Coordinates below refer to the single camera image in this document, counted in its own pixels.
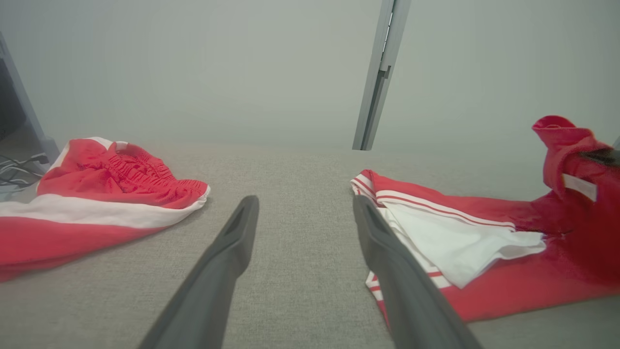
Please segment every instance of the white tag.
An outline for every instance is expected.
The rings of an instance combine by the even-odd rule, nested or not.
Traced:
[[[564,178],[564,186],[566,188],[576,190],[586,195],[590,200],[596,201],[596,184],[566,173],[563,173],[562,177]]]

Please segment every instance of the gray upholstered surface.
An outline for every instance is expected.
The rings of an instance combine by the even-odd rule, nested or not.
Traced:
[[[178,178],[207,181],[207,205],[175,227],[0,284],[2,348],[135,348],[239,200],[260,199],[225,348],[391,348],[364,280],[348,180],[364,168],[448,194],[533,199],[540,166],[374,152],[222,145],[145,148]],[[620,299],[472,324],[488,348],[611,348]]]

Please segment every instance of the garment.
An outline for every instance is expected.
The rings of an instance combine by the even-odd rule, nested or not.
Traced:
[[[405,201],[404,195],[394,193],[378,210],[427,272],[441,271],[458,288],[498,259],[512,260],[546,247],[542,233],[515,231],[509,222],[460,217],[449,207]]]
[[[517,231],[544,234],[543,252],[500,260],[462,289],[439,269],[427,269],[465,321],[620,294],[620,169],[579,154],[609,146],[559,116],[543,117],[533,130],[548,149],[544,182],[552,191],[531,202],[446,196],[370,170],[352,180],[355,193],[372,198],[380,209],[434,209],[461,220],[507,223]],[[366,280],[385,313],[379,282],[372,272]]]
[[[0,202],[0,281],[165,229],[201,208],[209,190],[176,180],[136,145],[71,140],[32,202]]]

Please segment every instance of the wire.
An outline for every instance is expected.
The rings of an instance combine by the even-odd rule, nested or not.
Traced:
[[[7,159],[7,160],[8,160],[8,161],[4,161],[4,162],[2,162],[0,165],[5,164],[5,163],[10,163],[10,162],[12,162],[12,163],[14,164],[14,165],[5,165],[5,166],[4,166],[4,167],[0,170],[0,173],[2,173],[2,172],[3,172],[5,169],[7,169],[8,167],[13,166],[13,167],[21,168],[22,170],[24,170],[24,171],[26,171],[26,172],[30,173],[31,175],[35,175],[35,176],[41,177],[41,176],[43,176],[42,174],[37,173],[37,172],[34,172],[34,171],[32,171],[31,169],[29,169],[29,168],[25,167],[24,165],[25,165],[26,163],[29,163],[29,162],[34,162],[34,161],[39,161],[40,163],[49,163],[49,160],[48,160],[47,156],[45,156],[45,155],[37,155],[37,156],[33,156],[33,157],[29,158],[28,160],[24,160],[24,161],[17,161],[17,160],[13,160],[12,158],[9,158],[9,157],[4,156],[4,155],[2,155],[2,154],[0,154],[0,157],[5,158],[5,159]]]
[[[33,172],[30,172],[30,171],[24,170],[23,168],[15,167],[15,166],[12,166],[12,165],[11,166],[5,166],[3,169],[1,169],[0,170],[0,175],[5,173],[6,171],[9,171],[9,170],[21,171],[21,172],[28,173],[30,175],[34,175],[34,176],[37,176],[37,177],[43,177],[42,174],[33,173]]]
[[[18,186],[19,188],[22,188],[22,189],[35,184],[41,177],[43,177],[42,174],[34,172],[31,169],[25,167],[24,166],[25,164],[29,162],[34,162],[34,161],[39,161],[40,163],[49,163],[49,160],[47,156],[45,155],[36,155],[24,161],[17,161],[4,155],[0,155],[0,157],[7,159],[7,161],[3,161],[2,163],[0,163],[0,165],[4,165],[8,163],[8,165],[4,165],[0,169],[0,175],[9,170],[14,171],[12,176],[9,179],[0,178],[0,182],[5,183],[5,184],[0,184],[0,186]],[[18,172],[28,173],[29,175],[36,177],[37,180],[30,183],[24,179],[15,178]]]
[[[18,188],[18,189],[9,189],[9,190],[3,190],[0,191],[0,194],[6,194],[6,193],[19,193],[20,191],[24,191],[26,188]]]

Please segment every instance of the white stripe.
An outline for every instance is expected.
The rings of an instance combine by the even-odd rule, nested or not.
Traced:
[[[365,190],[363,187],[357,186],[355,184],[351,184],[351,187],[353,187],[353,193],[355,195],[362,195],[367,197],[368,199],[371,199],[373,201],[373,204],[376,206],[376,204],[374,203],[374,200],[376,200],[376,197],[372,194],[370,194],[367,190]]]
[[[379,202],[394,202],[396,204],[403,204],[403,205],[414,207],[416,209],[422,209],[422,210],[425,210],[425,211],[433,213],[433,214],[442,215],[442,216],[445,216],[445,217],[452,217],[452,218],[457,218],[457,219],[461,219],[461,220],[463,219],[463,217],[465,217],[467,219],[466,222],[471,224],[471,225],[488,225],[488,224],[492,224],[492,225],[508,226],[508,227],[513,228],[513,230],[515,228],[515,224],[513,222],[498,222],[496,220],[489,220],[489,219],[483,219],[483,218],[479,218],[479,217],[474,217],[473,215],[467,214],[467,213],[459,211],[457,209],[453,209],[452,207],[447,207],[447,206],[435,204],[434,202],[431,202],[431,201],[428,201],[428,200],[425,200],[425,199],[421,199],[419,197],[411,196],[411,195],[408,195],[408,194],[404,194],[404,193],[401,193],[399,191],[381,190],[381,191],[378,191],[376,193],[376,195],[377,195],[377,197],[379,197],[379,196],[395,196],[395,197],[400,197],[400,198],[403,198],[403,199],[408,199],[408,200],[411,200],[411,201],[415,201],[415,202],[419,203],[419,205],[411,203],[409,201],[398,200],[398,199],[394,199],[394,198],[391,198],[391,197],[384,197],[384,198],[381,198],[381,199],[377,199],[377,201],[379,201]],[[430,206],[430,207],[432,207],[432,208],[434,208],[436,210],[441,210],[441,211],[445,211],[445,212],[438,212],[438,211],[429,209],[428,207],[423,206],[423,205]]]
[[[362,180],[362,178],[364,178],[366,181],[369,181],[368,178],[362,176],[361,174],[359,176],[357,176],[356,178],[360,179],[362,182],[364,182]],[[373,187],[373,184],[370,183],[370,185],[368,185],[368,183],[365,183],[369,188]],[[351,185],[353,186],[353,191],[355,191],[356,189],[359,189],[360,191],[363,191],[365,193],[365,196],[371,198],[371,199],[376,199],[376,197],[374,196],[374,193],[372,191],[369,191],[368,189],[366,189],[366,187],[364,187],[363,185],[360,185],[358,181],[356,181],[355,179],[351,180]]]
[[[368,273],[368,277],[366,278],[366,285],[367,285],[367,286],[369,285],[369,283],[372,283],[372,282],[373,282],[373,278],[374,278],[374,273],[373,273],[373,271],[371,270],[371,271]]]
[[[366,282],[366,286],[368,286],[368,288],[379,286],[379,280],[374,280],[374,281]]]
[[[117,140],[116,144],[117,144],[117,151],[118,150],[125,150],[125,149],[127,149],[127,146],[129,145],[129,143],[123,142],[121,140]]]
[[[161,228],[176,224],[205,205],[211,191],[184,209],[166,209],[145,204],[105,202],[56,194],[37,196],[30,204],[0,202],[0,217],[23,217],[67,224],[117,225],[136,229]]]
[[[373,296],[377,299],[377,301],[383,300],[383,293],[381,293],[380,289],[377,291],[373,291]]]
[[[446,288],[452,286],[452,284],[450,284],[448,279],[446,279],[444,276],[433,276],[430,279],[435,283],[435,286],[437,286],[437,288]]]
[[[437,268],[436,266],[429,266],[429,267],[425,267],[424,271],[426,271],[427,273],[436,273],[436,272],[439,271],[439,268]]]
[[[372,191],[374,191],[374,185],[373,182],[370,180],[370,178],[364,176],[363,174],[358,174],[357,176],[355,176],[357,179],[360,180],[360,182],[364,183],[365,185],[367,185]]]

